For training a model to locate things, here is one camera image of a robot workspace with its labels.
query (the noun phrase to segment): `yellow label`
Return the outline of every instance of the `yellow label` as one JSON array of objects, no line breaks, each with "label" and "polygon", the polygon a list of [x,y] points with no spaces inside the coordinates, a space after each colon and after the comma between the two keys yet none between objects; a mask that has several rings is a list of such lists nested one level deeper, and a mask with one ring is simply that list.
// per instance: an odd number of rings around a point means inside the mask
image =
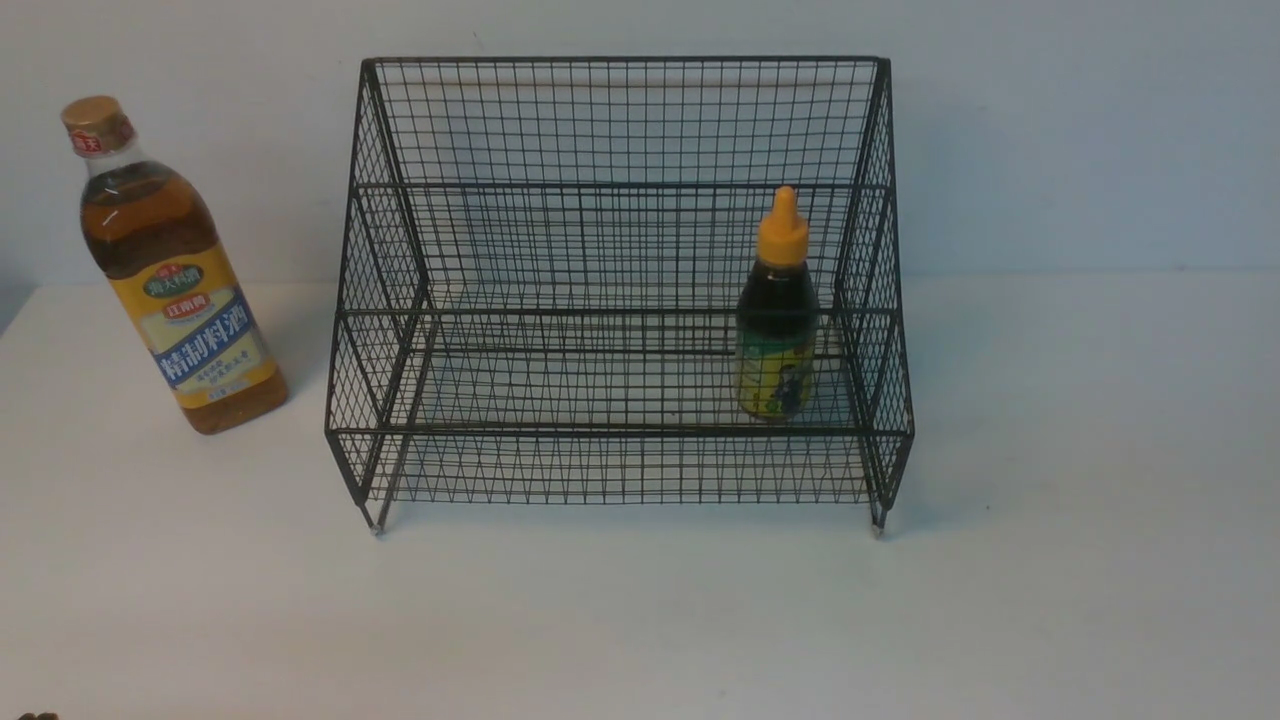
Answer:
[{"label": "yellow label", "polygon": [[221,245],[169,258],[111,287],[178,405],[201,407],[275,373]]},{"label": "yellow label", "polygon": [[739,332],[737,401],[767,420],[791,418],[809,401],[813,387],[813,337],[799,342]]}]

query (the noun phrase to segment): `cartoon figure on label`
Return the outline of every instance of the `cartoon figure on label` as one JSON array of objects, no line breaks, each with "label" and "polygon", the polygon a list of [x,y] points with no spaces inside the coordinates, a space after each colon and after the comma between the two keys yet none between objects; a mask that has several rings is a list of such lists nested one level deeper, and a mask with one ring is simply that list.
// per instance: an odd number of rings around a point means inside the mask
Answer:
[{"label": "cartoon figure on label", "polygon": [[773,388],[773,402],[786,415],[800,411],[800,395],[804,392],[804,374],[800,368],[787,364],[778,369],[778,387]]}]

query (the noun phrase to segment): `wire grid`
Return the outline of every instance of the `wire grid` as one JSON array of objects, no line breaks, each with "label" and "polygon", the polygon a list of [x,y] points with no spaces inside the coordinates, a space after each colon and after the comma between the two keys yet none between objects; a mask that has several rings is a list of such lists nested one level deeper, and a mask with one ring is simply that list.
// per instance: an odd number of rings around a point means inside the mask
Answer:
[{"label": "wire grid", "polygon": [[[326,430],[392,500],[864,502],[914,436],[888,63],[387,59],[357,100]],[[813,396],[733,391],[778,184],[810,223]],[[370,500],[383,500],[375,520]]]}]

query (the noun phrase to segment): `red logo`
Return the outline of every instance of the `red logo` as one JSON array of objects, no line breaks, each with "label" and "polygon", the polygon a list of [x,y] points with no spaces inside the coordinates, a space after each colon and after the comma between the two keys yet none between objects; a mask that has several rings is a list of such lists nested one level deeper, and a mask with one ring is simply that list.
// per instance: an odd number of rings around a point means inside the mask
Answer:
[{"label": "red logo", "polygon": [[205,307],[209,307],[209,296],[204,292],[197,292],[165,305],[164,316],[170,320],[180,320],[182,318],[200,314]]},{"label": "red logo", "polygon": [[102,141],[82,129],[77,129],[72,131],[72,147],[82,155],[97,155],[102,151]]}]

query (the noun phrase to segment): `plastic bottle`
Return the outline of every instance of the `plastic bottle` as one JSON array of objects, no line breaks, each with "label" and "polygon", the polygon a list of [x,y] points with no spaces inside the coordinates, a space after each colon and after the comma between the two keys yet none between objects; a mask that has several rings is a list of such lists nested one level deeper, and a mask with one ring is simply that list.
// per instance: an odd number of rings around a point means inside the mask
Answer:
[{"label": "plastic bottle", "polygon": [[808,252],[809,224],[795,190],[781,187],[760,222],[755,265],[737,301],[737,401],[771,423],[794,418],[813,392],[818,296]]},{"label": "plastic bottle", "polygon": [[196,188],[142,152],[114,97],[61,118],[88,167],[84,242],[191,425],[212,434],[283,405],[284,377]]}]

